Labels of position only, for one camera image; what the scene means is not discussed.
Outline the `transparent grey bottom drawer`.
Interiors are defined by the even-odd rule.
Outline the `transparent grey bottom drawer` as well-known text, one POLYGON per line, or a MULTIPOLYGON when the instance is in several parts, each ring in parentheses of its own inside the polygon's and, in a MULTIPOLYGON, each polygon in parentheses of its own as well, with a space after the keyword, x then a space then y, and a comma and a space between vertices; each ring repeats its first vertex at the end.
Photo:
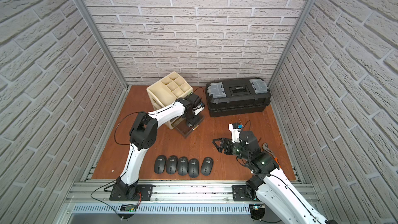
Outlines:
POLYGON ((186 119, 184 119, 182 117, 177 118, 177 120, 172 123, 172 127, 175 130, 177 130, 183 136, 184 139, 186 139, 198 126, 199 125, 197 125, 194 128, 188 127, 186 125, 186 119))

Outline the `black computer mouse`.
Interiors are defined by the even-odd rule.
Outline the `black computer mouse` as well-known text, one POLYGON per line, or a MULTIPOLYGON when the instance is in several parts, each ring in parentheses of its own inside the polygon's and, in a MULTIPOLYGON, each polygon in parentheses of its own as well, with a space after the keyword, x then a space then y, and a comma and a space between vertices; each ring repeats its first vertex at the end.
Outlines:
POLYGON ((159 155, 154 163, 154 172, 156 174, 162 174, 165 170, 167 158, 165 155, 159 155))
POLYGON ((190 178, 196 178, 200 173, 199 161, 196 158, 189 160, 188 163, 188 174, 190 178))
POLYGON ((170 156, 166 161, 166 172, 167 174, 175 174, 177 171, 178 158, 176 156, 170 156))
POLYGON ((201 167, 202 175, 209 176, 212 172, 213 165, 214 165, 213 159, 211 157, 206 157, 203 160, 202 167, 201 167))
POLYGON ((177 173, 180 176, 185 176, 188 174, 188 159, 187 157, 181 157, 178 159, 177 163, 177 173))

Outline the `beige drawer organizer cabinet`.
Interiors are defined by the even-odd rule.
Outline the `beige drawer organizer cabinet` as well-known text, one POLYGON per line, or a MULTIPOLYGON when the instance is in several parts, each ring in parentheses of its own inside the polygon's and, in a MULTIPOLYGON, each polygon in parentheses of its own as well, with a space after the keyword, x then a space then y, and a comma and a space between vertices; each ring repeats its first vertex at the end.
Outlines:
POLYGON ((185 99, 193 93, 192 87, 177 72, 171 72, 146 90, 155 111, 168 108, 177 99, 185 99))

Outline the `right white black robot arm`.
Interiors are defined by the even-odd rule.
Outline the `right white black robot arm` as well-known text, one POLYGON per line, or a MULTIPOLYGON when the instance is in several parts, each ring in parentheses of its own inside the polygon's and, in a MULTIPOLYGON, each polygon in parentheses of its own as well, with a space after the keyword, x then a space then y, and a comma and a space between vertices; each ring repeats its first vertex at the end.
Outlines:
POLYGON ((285 224, 335 224, 318 212, 292 185, 276 158, 260 148, 252 131, 231 131, 232 138, 212 140, 219 152, 246 161, 252 173, 246 195, 268 206, 285 224))

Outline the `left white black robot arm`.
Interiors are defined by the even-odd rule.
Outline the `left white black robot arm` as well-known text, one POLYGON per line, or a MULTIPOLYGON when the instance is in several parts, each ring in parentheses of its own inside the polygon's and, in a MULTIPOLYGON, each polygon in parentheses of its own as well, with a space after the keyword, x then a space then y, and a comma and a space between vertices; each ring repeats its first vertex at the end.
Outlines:
POLYGON ((121 175, 111 191, 111 201, 139 200, 139 172, 148 149, 157 139, 158 128, 166 122, 181 117, 187 126, 193 127, 202 119, 200 112, 205 108, 202 99, 192 93, 178 98, 172 104, 149 113, 138 112, 129 132, 129 155, 121 175))

